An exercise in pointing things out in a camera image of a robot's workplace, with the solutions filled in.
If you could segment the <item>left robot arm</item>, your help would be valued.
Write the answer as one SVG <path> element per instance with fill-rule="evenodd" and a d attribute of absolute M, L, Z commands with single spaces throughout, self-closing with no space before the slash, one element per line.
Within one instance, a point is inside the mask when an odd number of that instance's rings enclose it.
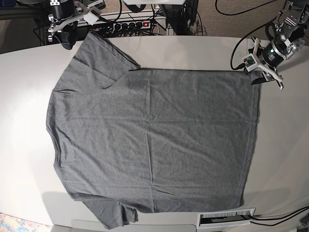
<path fill-rule="evenodd" d="M 278 74 L 278 66 L 289 60 L 304 45 L 306 30 L 309 28 L 309 2 L 307 0 L 286 1 L 280 15 L 287 12 L 287 17 L 281 23 L 267 23 L 266 35 L 269 43 L 266 47 L 260 45 L 258 38 L 253 38 L 254 47 L 242 58 L 242 67 L 246 73 L 259 69 L 261 76 L 252 81 L 259 85 L 276 81 L 283 89 L 283 78 Z"/>

